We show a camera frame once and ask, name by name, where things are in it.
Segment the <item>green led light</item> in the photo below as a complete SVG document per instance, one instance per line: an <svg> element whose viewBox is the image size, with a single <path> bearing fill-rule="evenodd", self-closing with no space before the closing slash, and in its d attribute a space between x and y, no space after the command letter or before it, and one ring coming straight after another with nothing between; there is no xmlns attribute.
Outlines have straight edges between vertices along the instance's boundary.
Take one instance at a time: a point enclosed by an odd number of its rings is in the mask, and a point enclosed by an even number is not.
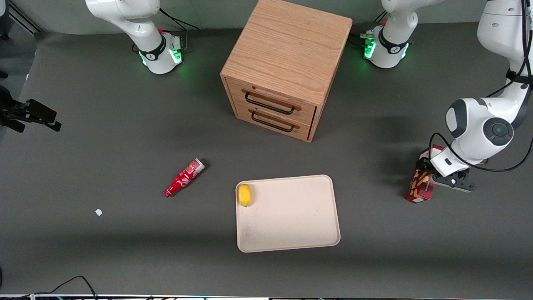
<svg viewBox="0 0 533 300"><path fill-rule="evenodd" d="M376 42L372 41L365 48L365 57L370 59L372 57L372 54L374 54L374 49L376 49Z"/></svg>
<svg viewBox="0 0 533 300"><path fill-rule="evenodd" d="M139 52L139 56L142 59L142 64L146 66L146 61L144 61L144 57L142 56L141 52Z"/></svg>
<svg viewBox="0 0 533 300"><path fill-rule="evenodd" d="M172 59L176 64L181 63L181 51L168 49L168 52L172 55Z"/></svg>
<svg viewBox="0 0 533 300"><path fill-rule="evenodd" d="M409 43L405 45L405 49L403 50L403 54L401 55L402 58L405 57L405 53L407 52L407 48L409 48Z"/></svg>

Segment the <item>red bottle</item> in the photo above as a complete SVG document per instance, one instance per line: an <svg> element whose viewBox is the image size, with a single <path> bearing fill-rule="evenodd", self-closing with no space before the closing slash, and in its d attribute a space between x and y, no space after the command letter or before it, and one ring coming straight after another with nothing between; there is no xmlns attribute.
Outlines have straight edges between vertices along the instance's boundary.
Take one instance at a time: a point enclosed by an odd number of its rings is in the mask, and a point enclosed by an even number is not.
<svg viewBox="0 0 533 300"><path fill-rule="evenodd" d="M204 168L204 164L199 159L193 160L176 176L176 178L174 178L172 184L163 192L163 195L165 195L165 197L170 197L175 192L186 187Z"/></svg>

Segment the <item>white wall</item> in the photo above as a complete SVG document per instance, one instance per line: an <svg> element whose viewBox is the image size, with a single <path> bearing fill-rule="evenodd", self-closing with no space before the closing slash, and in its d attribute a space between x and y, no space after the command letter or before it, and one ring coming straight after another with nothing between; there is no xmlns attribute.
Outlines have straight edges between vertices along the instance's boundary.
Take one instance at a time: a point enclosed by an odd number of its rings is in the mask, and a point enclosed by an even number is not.
<svg viewBox="0 0 533 300"><path fill-rule="evenodd" d="M85 0L11 0L45 31L69 34L120 32L95 18ZM289 0L352 18L354 23L372 21L383 10L379 0ZM242 28L257 0L161 0L167 13L200 28ZM421 23L477 22L486 0L447 0L420 9ZM156 26L176 29L161 13L152 18Z"/></svg>

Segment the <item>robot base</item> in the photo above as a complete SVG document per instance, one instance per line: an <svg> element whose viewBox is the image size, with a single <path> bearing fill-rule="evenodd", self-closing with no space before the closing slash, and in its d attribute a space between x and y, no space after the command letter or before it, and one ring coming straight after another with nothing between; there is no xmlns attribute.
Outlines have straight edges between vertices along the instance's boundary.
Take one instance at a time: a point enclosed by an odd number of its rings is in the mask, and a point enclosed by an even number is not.
<svg viewBox="0 0 533 300"><path fill-rule="evenodd" d="M366 32L366 36L371 37L367 37L367 39L370 40L370 43L366 46L363 57L370 60L376 67L390 69L395 67L400 60L405 57L409 44L403 49L400 49L398 53L390 54L387 48L385 48L376 38L379 31L382 29L383 26L380 25Z"/></svg>
<svg viewBox="0 0 533 300"><path fill-rule="evenodd" d="M162 33L162 36L166 39L166 49L159 55L157 60L145 59L139 53L142 58L142 63L155 74L166 74L182 62L180 38L170 33Z"/></svg>

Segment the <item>gray table surface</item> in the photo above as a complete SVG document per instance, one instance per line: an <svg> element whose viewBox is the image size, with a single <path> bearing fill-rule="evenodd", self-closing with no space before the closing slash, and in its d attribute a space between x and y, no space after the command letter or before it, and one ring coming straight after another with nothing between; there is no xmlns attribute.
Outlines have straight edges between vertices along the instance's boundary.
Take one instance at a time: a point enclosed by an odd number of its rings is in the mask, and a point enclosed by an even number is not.
<svg viewBox="0 0 533 300"><path fill-rule="evenodd" d="M431 133L450 136L448 106L504 83L507 61L476 27L419 26L392 70L347 45L310 144L234 117L219 71L238 30L191 34L167 75L151 74L126 35L42 36L21 99L56 109L63 128L31 124L0 145L1 292L82 274L101 294L533 298L533 162L473 170L474 193L403 199ZM522 158L532 120L492 167ZM195 157L211 166L164 198ZM236 183L316 174L333 179L340 243L241 253Z"/></svg>

